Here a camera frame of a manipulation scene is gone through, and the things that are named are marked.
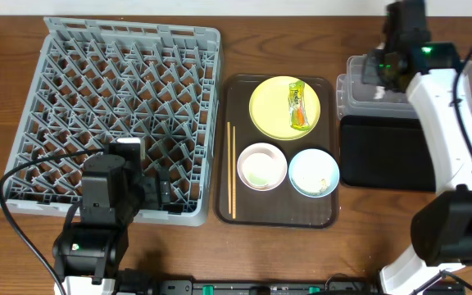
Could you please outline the white pink-rimmed bowl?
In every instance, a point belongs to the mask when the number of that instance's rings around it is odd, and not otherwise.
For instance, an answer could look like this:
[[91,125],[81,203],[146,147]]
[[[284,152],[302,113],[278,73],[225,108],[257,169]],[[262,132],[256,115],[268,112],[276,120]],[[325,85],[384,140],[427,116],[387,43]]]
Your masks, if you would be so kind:
[[270,143],[249,145],[237,160],[239,179],[250,189],[259,192],[277,188],[284,181],[287,170],[285,155]]

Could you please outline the green orange snack wrapper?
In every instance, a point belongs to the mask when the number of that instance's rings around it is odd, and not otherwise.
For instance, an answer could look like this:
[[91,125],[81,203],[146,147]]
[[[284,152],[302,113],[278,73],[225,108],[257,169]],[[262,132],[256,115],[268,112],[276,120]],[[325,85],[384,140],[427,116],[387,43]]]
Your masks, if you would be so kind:
[[305,83],[302,80],[289,84],[289,123],[290,127],[296,130],[308,130],[310,128],[305,111],[304,91]]

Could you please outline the light blue bowl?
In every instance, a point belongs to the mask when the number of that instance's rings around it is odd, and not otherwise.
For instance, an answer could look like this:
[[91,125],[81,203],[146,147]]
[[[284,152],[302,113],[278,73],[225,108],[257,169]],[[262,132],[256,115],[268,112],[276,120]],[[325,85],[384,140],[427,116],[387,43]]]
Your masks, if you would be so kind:
[[302,195],[311,198],[330,196],[338,187],[338,163],[328,152],[309,148],[297,153],[288,166],[288,178]]

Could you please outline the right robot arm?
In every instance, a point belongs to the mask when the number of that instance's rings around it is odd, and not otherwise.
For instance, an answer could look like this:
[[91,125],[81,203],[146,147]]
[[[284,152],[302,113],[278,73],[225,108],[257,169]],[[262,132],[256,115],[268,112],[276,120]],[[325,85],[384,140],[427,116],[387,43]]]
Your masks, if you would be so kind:
[[420,294],[472,266],[472,108],[461,91],[469,58],[432,40],[423,0],[389,4],[383,36],[361,79],[406,95],[424,132],[436,196],[414,215],[411,245],[379,272],[379,284],[386,294]]

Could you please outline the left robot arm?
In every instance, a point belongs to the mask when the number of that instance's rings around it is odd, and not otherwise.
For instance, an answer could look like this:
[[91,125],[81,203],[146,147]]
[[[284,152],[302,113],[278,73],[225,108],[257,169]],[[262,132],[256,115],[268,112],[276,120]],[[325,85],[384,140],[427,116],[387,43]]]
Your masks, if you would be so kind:
[[52,254],[60,294],[115,294],[125,274],[120,262],[129,246],[128,228],[146,201],[159,206],[170,196],[169,170],[146,176],[139,160],[106,154],[84,163],[83,196],[67,212]]

